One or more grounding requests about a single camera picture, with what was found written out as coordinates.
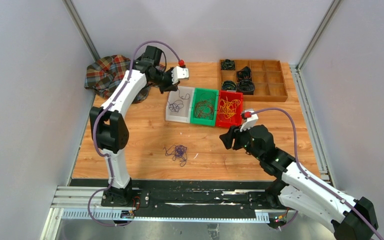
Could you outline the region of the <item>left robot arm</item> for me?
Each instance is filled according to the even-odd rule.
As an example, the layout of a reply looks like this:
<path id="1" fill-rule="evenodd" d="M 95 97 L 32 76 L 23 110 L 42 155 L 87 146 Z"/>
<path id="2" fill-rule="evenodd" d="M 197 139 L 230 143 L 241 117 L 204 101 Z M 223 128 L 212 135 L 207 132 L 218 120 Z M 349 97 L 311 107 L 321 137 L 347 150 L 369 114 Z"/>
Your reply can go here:
<path id="1" fill-rule="evenodd" d="M 188 80 L 189 70 L 183 59 L 168 70 L 159 68 L 163 51 L 148 45 L 140 56 L 133 56 L 129 69 L 119 86 L 100 107 L 89 112 L 93 145 L 106 161 L 108 186 L 103 189 L 103 201 L 116 206 L 129 206 L 135 199 L 132 178 L 128 173 L 125 148 L 130 134 L 126 113 L 142 89 L 157 86 L 161 94 L 177 91 L 182 80 Z"/>

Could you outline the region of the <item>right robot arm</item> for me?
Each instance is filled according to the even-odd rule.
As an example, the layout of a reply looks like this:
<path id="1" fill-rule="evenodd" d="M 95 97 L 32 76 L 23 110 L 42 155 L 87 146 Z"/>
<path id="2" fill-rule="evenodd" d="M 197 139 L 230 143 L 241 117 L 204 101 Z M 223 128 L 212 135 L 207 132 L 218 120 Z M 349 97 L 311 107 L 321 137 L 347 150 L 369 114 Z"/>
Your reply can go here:
<path id="1" fill-rule="evenodd" d="M 356 199 L 298 165 L 295 157 L 276 147 L 264 125 L 247 130 L 233 125 L 219 138 L 228 150 L 244 149 L 276 178 L 265 195 L 271 208 L 292 208 L 323 225 L 337 240 L 370 240 L 379 228 L 369 199 Z"/>

